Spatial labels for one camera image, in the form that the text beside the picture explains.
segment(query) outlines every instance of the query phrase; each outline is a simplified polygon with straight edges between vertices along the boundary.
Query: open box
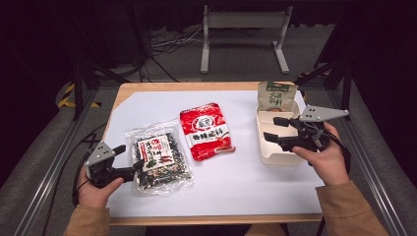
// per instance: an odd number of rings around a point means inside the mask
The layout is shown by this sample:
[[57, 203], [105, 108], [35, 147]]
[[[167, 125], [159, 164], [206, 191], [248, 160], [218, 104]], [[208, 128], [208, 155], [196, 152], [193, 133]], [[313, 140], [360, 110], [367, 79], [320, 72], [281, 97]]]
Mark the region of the open box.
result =
[[301, 111], [296, 100], [291, 100], [286, 112], [259, 111], [257, 110], [258, 131], [261, 145], [261, 160], [268, 165], [299, 165], [303, 158], [290, 151], [283, 151], [276, 144], [267, 142], [264, 138], [264, 132], [276, 134], [279, 137], [297, 136], [298, 132], [295, 128], [288, 126], [275, 126], [273, 117], [281, 118], [297, 118]]

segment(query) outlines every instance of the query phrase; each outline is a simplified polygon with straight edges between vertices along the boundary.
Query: tan jacket sleeve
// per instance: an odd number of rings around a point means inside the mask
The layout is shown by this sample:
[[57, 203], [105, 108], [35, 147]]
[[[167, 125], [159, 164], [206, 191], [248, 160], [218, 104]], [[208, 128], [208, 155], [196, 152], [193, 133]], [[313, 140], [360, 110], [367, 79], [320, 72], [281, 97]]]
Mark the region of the tan jacket sleeve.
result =
[[388, 235], [353, 182], [316, 190], [328, 235]]
[[78, 205], [71, 215], [65, 236], [107, 236], [110, 234], [108, 208]]

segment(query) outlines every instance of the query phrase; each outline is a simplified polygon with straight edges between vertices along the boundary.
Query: metal frame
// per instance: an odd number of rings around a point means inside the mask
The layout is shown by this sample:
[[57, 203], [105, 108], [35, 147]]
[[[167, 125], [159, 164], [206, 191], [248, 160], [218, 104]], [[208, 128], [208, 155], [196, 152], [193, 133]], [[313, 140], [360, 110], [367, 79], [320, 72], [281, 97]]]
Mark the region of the metal frame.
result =
[[[96, 90], [89, 90], [87, 92], [87, 98], [85, 99], [84, 107], [89, 107], [91, 105], [96, 93]], [[81, 124], [83, 123], [83, 120], [87, 115], [87, 112], [87, 109], [82, 110], [79, 119], [77, 119], [71, 124], [64, 138], [64, 141], [62, 142], [61, 147], [58, 149], [58, 152], [52, 160], [49, 169], [46, 171], [43, 180], [40, 182], [40, 185], [37, 188], [37, 191], [34, 194], [33, 199], [31, 200], [31, 203], [28, 206], [25, 215], [22, 217], [21, 223], [16, 229], [14, 235], [21, 236], [30, 234], [30, 230], [34, 225], [36, 218], [40, 214], [40, 211], [42, 210], [42, 207], [45, 204], [50, 191], [52, 190], [55, 182], [58, 179], [59, 170], [64, 165], [65, 159], [70, 151], [70, 144], [72, 143], [75, 135], [80, 129]]]
[[282, 44], [291, 19], [292, 6], [285, 12], [210, 12], [205, 5], [203, 30], [204, 43], [201, 72], [209, 72], [209, 28], [280, 28], [278, 41], [272, 46], [281, 68], [282, 74], [288, 74], [289, 69], [282, 52]]
[[[333, 103], [334, 106], [338, 106], [340, 104], [340, 98], [337, 95], [337, 91], [330, 90], [328, 92], [328, 97], [330, 101]], [[368, 182], [368, 185], [377, 201], [378, 206], [384, 216], [384, 219], [389, 227], [390, 235], [404, 235], [407, 236], [407, 232], [405, 231], [404, 226], [397, 215], [389, 196], [387, 195], [387, 190], [384, 187], [382, 181], [378, 177], [377, 172], [372, 165], [372, 162], [365, 151], [365, 148], [362, 146], [362, 143], [358, 139], [358, 134], [356, 133], [355, 128], [353, 127], [352, 123], [346, 119], [340, 119], [343, 125], [343, 129], [346, 131], [348, 135], [348, 139], [350, 143], [353, 145], [353, 150], [355, 151], [357, 156], [357, 160], [359, 166], [364, 173], [364, 176]]]

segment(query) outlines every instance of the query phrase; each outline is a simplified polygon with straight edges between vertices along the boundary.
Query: wooden table edge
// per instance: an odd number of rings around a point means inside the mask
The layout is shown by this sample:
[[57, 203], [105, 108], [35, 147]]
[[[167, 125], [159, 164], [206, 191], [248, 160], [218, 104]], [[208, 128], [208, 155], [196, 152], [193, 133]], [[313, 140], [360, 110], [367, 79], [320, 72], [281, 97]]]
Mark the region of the wooden table edge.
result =
[[112, 217], [111, 225], [203, 225], [203, 224], [257, 224], [317, 222], [320, 213], [282, 214], [282, 215], [211, 215], [211, 216], [172, 216], [172, 217]]
[[113, 110], [137, 91], [257, 90], [260, 82], [127, 83], [119, 88]]

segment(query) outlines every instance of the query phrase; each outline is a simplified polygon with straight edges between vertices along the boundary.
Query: red and white package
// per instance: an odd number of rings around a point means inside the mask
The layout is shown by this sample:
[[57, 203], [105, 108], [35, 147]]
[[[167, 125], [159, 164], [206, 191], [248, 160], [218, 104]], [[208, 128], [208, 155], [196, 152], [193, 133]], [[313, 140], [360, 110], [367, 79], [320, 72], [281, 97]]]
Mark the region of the red and white package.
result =
[[216, 103], [181, 111], [181, 125], [196, 160], [204, 160], [219, 153], [233, 152], [226, 121]]

